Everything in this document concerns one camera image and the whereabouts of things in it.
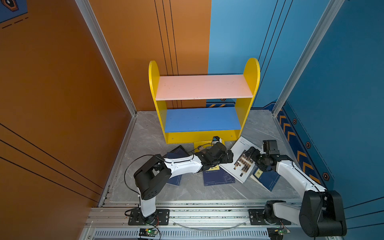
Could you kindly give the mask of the white book with brown bars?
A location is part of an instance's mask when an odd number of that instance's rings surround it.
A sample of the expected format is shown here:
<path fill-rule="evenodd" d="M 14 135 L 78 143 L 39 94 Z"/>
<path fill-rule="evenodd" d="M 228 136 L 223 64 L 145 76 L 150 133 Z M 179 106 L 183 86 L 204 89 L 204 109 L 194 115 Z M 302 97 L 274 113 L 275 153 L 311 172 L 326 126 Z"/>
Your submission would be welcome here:
<path fill-rule="evenodd" d="M 256 150 L 262 152 L 261 148 L 240 137 L 231 148 L 234 155 L 233 163 L 220 164 L 220 168 L 244 184 L 256 165 L 251 158 Z"/>

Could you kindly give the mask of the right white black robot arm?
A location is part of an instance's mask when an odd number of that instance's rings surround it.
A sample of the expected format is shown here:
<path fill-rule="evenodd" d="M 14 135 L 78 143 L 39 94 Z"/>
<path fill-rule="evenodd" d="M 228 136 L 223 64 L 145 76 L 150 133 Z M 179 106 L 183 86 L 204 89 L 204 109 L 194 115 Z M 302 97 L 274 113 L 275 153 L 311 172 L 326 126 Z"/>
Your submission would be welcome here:
<path fill-rule="evenodd" d="M 271 170 L 278 173 L 302 199 L 300 207 L 284 201 L 267 201 L 263 213 L 267 223 L 289 221 L 301 226 L 311 238 L 343 237 L 347 234 L 342 196 L 312 180 L 289 156 L 280 154 L 275 140 L 264 141 L 262 151 L 254 147 L 249 148 L 246 156 L 263 172 Z"/>

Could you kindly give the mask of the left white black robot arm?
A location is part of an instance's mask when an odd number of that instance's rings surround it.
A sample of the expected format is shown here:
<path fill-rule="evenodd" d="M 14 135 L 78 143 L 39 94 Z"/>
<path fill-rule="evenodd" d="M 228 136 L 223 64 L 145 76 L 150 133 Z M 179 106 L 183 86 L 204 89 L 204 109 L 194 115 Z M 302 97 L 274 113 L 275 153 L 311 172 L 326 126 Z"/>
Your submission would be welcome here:
<path fill-rule="evenodd" d="M 170 178 L 204 172 L 220 164 L 233 163 L 234 154 L 218 142 L 211 148 L 178 159 L 152 155 L 134 173 L 136 187 L 140 194 L 140 210 L 143 217 L 152 216 L 156 211 L 156 196 Z"/>

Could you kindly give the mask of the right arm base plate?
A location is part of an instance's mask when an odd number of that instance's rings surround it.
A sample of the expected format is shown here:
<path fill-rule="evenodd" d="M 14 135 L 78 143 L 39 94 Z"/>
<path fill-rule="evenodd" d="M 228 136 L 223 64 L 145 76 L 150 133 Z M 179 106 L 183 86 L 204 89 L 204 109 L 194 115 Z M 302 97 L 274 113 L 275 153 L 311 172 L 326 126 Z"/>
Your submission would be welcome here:
<path fill-rule="evenodd" d="M 250 224 L 252 226 L 256 225 L 270 225 L 270 226 L 277 226 L 277 225 L 285 225 L 290 226 L 292 223 L 279 218 L 267 218 L 265 214 L 265 210 L 262 209 L 249 209 L 249 218 L 250 218 Z"/>

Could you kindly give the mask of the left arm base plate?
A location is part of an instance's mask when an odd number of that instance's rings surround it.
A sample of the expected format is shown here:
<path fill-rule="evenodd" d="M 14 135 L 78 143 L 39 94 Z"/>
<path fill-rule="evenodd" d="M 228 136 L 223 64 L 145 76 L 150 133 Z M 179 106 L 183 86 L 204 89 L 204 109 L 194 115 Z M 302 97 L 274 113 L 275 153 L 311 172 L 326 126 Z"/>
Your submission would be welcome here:
<path fill-rule="evenodd" d="M 149 215 L 148 217 L 144 217 L 140 209 L 134 208 L 126 211 L 125 215 L 129 217 L 129 226 L 167 226 L 170 220 L 169 209 L 157 209 L 153 214 Z"/>

